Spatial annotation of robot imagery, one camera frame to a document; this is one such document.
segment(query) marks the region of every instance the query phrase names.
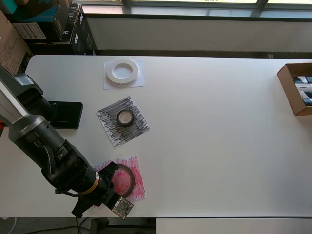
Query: tape roll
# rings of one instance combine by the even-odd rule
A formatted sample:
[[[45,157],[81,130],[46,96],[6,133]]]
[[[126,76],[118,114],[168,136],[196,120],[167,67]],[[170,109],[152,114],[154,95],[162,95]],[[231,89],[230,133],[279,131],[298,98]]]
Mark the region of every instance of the tape roll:
[[[129,77],[127,77],[126,79],[117,78],[113,74],[114,68],[118,65],[121,65],[121,64],[127,64],[132,68],[131,75]],[[131,60],[128,60],[128,59],[119,59],[119,60],[112,62],[112,64],[109,66],[109,68],[107,70],[108,79],[110,79],[115,84],[121,84],[121,85],[130,84],[137,79],[137,76],[138,76],[137,64]]]

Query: silver arm segment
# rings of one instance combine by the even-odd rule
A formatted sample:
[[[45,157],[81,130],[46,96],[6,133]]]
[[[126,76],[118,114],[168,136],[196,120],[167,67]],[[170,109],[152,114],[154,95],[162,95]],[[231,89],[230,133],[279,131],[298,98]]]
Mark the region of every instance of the silver arm segment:
[[[4,85],[2,78],[11,76],[0,66],[0,119],[8,126],[28,115],[28,112]]]

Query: cardboard box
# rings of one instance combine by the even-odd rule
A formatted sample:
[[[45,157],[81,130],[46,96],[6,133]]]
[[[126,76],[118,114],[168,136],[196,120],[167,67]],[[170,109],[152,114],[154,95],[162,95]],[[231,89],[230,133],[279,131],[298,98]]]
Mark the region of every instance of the cardboard box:
[[[30,0],[7,17],[24,40],[61,41],[71,2],[72,0]]]
[[[0,11],[0,64],[12,75],[25,72],[32,53]]]
[[[312,63],[288,63],[277,73],[277,76],[293,113],[296,116],[312,115],[312,106],[306,106],[293,80],[293,77],[312,76]]]
[[[86,55],[76,23],[68,21],[61,42],[28,44],[35,55]]]
[[[97,47],[93,40],[93,36],[88,21],[84,17],[81,4],[78,3],[71,4],[67,20],[75,22],[77,24],[78,29],[81,32],[83,42],[87,48],[88,54],[95,55],[94,51],[97,49]]]

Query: pink scribbled paper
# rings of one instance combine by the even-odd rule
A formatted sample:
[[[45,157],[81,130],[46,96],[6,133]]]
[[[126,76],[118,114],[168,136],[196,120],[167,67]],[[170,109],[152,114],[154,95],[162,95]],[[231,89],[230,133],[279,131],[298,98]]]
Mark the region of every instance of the pink scribbled paper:
[[[137,155],[109,160],[109,161],[94,165],[93,168],[97,172],[99,172],[111,162],[126,165],[127,167],[131,169],[131,171],[133,172],[135,176],[135,187],[133,188],[132,193],[127,197],[127,200],[132,202],[132,201],[146,198],[143,179],[142,179],[140,167],[138,165]],[[114,184],[114,191],[118,194],[122,194],[129,188],[130,177],[124,170],[118,169],[113,176],[112,182]]]

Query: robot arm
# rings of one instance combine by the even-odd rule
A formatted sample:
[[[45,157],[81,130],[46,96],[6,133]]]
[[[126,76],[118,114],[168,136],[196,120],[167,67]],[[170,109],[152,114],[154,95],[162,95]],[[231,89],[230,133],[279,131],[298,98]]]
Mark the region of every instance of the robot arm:
[[[113,191],[112,178],[119,165],[112,162],[96,172],[43,116],[27,112],[2,81],[9,77],[0,67],[0,119],[9,127],[9,139],[41,167],[43,176],[56,188],[55,193],[78,197],[73,215],[81,218],[93,205],[104,204],[125,219],[133,204]]]

